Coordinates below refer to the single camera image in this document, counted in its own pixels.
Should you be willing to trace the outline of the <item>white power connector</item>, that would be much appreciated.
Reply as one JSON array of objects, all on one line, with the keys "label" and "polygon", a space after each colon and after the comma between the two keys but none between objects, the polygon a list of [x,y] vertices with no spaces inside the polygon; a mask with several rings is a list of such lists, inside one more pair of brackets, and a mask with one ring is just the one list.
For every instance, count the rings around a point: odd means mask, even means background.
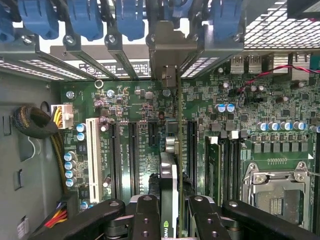
[{"label": "white power connector", "polygon": [[59,130],[72,129],[74,126],[74,114],[72,104],[53,104],[50,106],[51,121]]}]

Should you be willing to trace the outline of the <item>silver CPU socket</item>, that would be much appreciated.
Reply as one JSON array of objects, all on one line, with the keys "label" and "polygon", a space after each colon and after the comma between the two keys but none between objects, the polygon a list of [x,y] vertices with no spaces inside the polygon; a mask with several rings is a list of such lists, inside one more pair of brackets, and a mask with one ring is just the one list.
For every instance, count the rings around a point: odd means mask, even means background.
[{"label": "silver CPU socket", "polygon": [[304,161],[292,170],[259,170],[252,162],[242,181],[241,200],[309,230],[311,177],[308,172]]}]

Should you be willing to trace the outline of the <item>green motherboard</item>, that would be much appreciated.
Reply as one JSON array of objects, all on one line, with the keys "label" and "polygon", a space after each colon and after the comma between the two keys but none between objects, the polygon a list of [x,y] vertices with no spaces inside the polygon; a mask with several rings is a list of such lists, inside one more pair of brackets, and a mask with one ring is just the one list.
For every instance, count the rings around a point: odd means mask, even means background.
[{"label": "green motherboard", "polygon": [[[305,162],[310,176],[310,229],[320,236],[320,72],[303,79],[290,73],[232,74],[230,66],[196,79],[182,79],[183,195],[224,200],[224,140],[239,140],[241,200],[250,163],[258,169],[294,170]],[[165,138],[178,130],[176,92],[158,81],[65,83],[61,100],[73,107],[73,128],[63,132],[67,188],[78,194],[80,211],[90,202],[86,119],[98,118],[101,146],[102,201],[113,197],[109,124],[119,127],[122,200],[131,195],[128,123],[137,122],[139,195],[149,194],[150,175],[159,175],[153,195],[160,197],[160,154]],[[157,146],[149,146],[148,122],[157,121]],[[188,173],[187,121],[197,121],[197,190]]]}]

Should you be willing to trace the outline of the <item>black short expansion slot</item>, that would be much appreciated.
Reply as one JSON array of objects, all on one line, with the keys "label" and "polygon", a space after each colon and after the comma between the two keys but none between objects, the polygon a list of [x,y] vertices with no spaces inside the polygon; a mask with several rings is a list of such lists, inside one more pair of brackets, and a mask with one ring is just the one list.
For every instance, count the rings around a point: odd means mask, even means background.
[{"label": "black short expansion slot", "polygon": [[155,147],[158,145],[158,123],[157,121],[148,122],[148,145]]}]

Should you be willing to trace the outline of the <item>black long expansion slot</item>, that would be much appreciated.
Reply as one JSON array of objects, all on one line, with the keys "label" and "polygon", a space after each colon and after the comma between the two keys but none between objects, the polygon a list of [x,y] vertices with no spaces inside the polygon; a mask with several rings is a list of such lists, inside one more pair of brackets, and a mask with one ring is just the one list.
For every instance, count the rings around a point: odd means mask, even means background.
[{"label": "black long expansion slot", "polygon": [[128,141],[131,195],[135,196],[140,193],[139,134],[137,122],[128,123]]},{"label": "black long expansion slot", "polygon": [[188,176],[191,179],[194,192],[197,192],[198,171],[198,125],[195,120],[187,121],[187,165]]},{"label": "black long expansion slot", "polygon": [[121,185],[121,154],[120,154],[120,135],[119,126],[116,122],[109,124],[109,152],[110,152],[110,175],[112,183],[112,197],[122,198]]}]

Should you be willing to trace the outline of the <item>blue card clip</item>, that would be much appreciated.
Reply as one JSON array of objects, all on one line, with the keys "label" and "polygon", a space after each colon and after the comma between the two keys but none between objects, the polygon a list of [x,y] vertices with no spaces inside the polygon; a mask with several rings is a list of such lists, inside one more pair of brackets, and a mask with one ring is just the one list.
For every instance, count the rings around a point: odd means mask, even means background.
[{"label": "blue card clip", "polygon": [[44,40],[59,37],[59,19],[50,0],[18,0],[24,26]]},{"label": "blue card clip", "polygon": [[15,40],[15,28],[10,13],[0,4],[0,43],[11,43]]},{"label": "blue card clip", "polygon": [[160,0],[163,19],[166,21],[175,21],[186,18],[192,3],[193,0]]},{"label": "blue card clip", "polygon": [[243,0],[212,0],[210,20],[216,42],[234,37],[238,33]]},{"label": "blue card clip", "polygon": [[70,22],[75,33],[92,42],[104,35],[97,0],[67,0]]},{"label": "blue card clip", "polygon": [[118,31],[132,42],[145,35],[143,0],[116,0],[115,16]]}]

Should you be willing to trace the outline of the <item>white expansion slot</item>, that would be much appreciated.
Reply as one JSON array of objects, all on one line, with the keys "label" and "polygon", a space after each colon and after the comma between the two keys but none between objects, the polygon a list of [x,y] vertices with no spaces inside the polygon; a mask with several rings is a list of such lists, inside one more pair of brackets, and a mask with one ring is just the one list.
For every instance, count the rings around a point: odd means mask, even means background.
[{"label": "white expansion slot", "polygon": [[103,198],[103,180],[99,119],[87,118],[85,124],[89,199],[91,203],[100,203]]}]

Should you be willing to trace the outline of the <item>black printed label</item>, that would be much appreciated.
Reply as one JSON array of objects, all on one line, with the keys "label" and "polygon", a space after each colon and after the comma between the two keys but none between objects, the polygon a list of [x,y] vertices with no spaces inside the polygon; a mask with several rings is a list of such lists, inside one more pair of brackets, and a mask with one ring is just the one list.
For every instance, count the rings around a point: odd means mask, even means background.
[{"label": "black printed label", "polygon": [[[149,61],[131,61],[130,63],[139,78],[147,78],[151,76]],[[101,64],[118,78],[126,78],[129,76],[118,62],[103,62]],[[108,78],[104,73],[96,70],[89,64],[81,63],[78,66],[82,71],[85,71],[96,78]]]}]

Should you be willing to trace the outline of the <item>grey power supply unit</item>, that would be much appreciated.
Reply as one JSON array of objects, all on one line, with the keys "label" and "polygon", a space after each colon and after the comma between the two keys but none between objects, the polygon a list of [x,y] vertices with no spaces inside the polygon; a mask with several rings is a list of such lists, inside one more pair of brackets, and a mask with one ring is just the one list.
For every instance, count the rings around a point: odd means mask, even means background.
[{"label": "grey power supply unit", "polygon": [[0,240],[26,240],[62,196],[50,139],[34,139],[13,126],[22,105],[48,112],[57,104],[56,84],[0,73]]}]

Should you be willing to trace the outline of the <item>black RAM slot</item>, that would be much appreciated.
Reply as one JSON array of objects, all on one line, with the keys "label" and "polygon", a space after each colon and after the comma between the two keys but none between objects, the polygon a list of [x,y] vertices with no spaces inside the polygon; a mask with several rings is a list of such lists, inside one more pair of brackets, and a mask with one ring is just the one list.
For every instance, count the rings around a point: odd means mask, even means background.
[{"label": "black RAM slot", "polygon": [[230,147],[230,141],[228,139],[224,140],[224,150],[223,150],[223,200],[229,200],[230,199],[230,192],[231,192],[231,183],[230,183],[230,177],[231,177],[231,147]]},{"label": "black RAM slot", "polygon": [[241,143],[240,140],[231,141],[232,148],[232,199],[240,199],[241,175]]}]

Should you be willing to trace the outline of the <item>black open PC case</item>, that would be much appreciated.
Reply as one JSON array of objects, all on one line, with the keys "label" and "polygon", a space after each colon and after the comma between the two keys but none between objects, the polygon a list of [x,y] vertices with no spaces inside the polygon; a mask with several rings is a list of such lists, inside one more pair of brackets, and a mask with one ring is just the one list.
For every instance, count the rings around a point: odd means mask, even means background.
[{"label": "black open PC case", "polygon": [[[10,14],[15,40],[0,43],[0,73],[42,81],[100,81],[156,79],[150,52],[155,24],[164,20],[160,0],[143,0],[144,37],[129,41],[117,28],[116,0],[96,0],[103,37],[88,41],[74,32],[67,0],[50,0],[58,15],[59,36],[45,40],[28,30],[18,0],[0,0]],[[243,0],[236,36],[215,41],[210,20],[212,0],[193,0],[187,17],[170,21],[175,30],[196,43],[180,66],[182,79],[195,79],[229,63],[234,56],[261,56],[262,72],[290,73],[294,80],[320,72],[320,0]],[[149,61],[150,77],[138,77],[131,62]],[[119,63],[128,77],[119,78],[102,63]],[[88,64],[107,78],[79,68]]]}]

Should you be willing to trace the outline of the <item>silver USB port block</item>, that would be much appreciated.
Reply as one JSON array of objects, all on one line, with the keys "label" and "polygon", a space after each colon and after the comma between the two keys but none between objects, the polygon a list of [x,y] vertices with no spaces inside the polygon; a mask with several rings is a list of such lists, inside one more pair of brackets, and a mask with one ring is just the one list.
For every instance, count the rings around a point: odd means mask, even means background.
[{"label": "silver USB port block", "polygon": [[261,72],[262,57],[259,55],[236,55],[230,60],[231,74],[259,74]]}]

